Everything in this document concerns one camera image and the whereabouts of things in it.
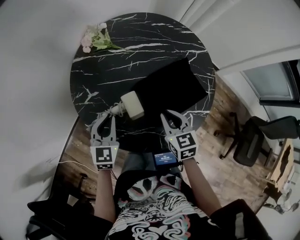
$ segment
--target black t-shirt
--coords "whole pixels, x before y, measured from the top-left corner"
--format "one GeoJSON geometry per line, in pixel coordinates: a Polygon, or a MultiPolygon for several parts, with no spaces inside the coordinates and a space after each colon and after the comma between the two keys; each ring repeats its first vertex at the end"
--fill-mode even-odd
{"type": "Polygon", "coordinates": [[[123,173],[114,202],[116,222],[98,218],[102,239],[105,233],[110,240],[270,239],[245,201],[236,200],[208,218],[195,206],[191,188],[165,172],[123,173]]]}

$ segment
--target white plug adapter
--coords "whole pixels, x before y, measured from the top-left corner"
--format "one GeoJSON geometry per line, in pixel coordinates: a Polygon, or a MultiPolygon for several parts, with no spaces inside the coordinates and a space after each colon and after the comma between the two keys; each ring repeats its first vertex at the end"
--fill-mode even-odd
{"type": "Polygon", "coordinates": [[[136,120],[144,115],[144,109],[135,91],[123,95],[121,100],[132,120],[136,120]]]}

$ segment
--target black marble table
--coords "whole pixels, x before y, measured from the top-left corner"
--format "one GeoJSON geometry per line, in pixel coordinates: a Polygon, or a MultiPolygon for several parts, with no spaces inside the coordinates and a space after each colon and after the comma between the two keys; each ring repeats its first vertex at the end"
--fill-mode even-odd
{"type": "MultiPolygon", "coordinates": [[[[197,130],[210,112],[215,94],[215,75],[210,56],[199,38],[181,23],[158,14],[132,13],[107,23],[114,44],[127,48],[84,53],[79,47],[71,69],[70,88],[74,106],[90,125],[101,112],[154,71],[187,57],[190,67],[208,95],[183,112],[197,130]]],[[[125,114],[116,117],[120,148],[134,152],[166,148],[163,127],[145,125],[125,114]]]]}

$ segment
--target pink flower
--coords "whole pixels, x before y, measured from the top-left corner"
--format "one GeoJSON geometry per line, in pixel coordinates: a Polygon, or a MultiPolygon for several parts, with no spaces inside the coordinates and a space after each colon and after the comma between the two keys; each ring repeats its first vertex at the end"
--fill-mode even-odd
{"type": "Polygon", "coordinates": [[[83,47],[89,47],[92,44],[92,37],[90,35],[85,35],[81,40],[81,45],[83,47]]]}
{"type": "Polygon", "coordinates": [[[82,49],[84,53],[90,53],[90,47],[83,47],[82,49]]]}

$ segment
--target black office chair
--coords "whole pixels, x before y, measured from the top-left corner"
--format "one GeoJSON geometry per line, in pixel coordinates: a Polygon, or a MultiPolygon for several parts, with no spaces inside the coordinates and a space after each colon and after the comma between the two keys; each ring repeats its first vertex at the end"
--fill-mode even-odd
{"type": "Polygon", "coordinates": [[[270,122],[258,117],[252,117],[251,119],[269,139],[300,138],[300,120],[293,116],[279,118],[270,122]]]}
{"type": "Polygon", "coordinates": [[[233,159],[239,164],[253,166],[259,153],[266,156],[266,164],[272,155],[272,149],[267,152],[262,148],[264,133],[269,139],[300,137],[300,121],[297,121],[293,116],[280,118],[270,122],[266,122],[258,117],[251,117],[240,131],[236,113],[231,112],[229,115],[234,117],[235,134],[226,134],[221,131],[215,131],[214,133],[214,136],[223,134],[226,137],[233,138],[233,143],[225,155],[220,155],[220,159],[227,157],[233,148],[237,146],[233,154],[233,159]]]}
{"type": "Polygon", "coordinates": [[[80,191],[87,175],[81,176],[77,188],[63,183],[63,178],[59,178],[48,200],[27,204],[35,215],[30,217],[26,239],[40,240],[49,235],[60,240],[88,239],[86,234],[89,235],[89,231],[86,229],[99,228],[99,219],[94,216],[94,208],[90,203],[94,199],[87,198],[80,191]],[[74,206],[67,204],[69,195],[78,199],[74,206]]]}

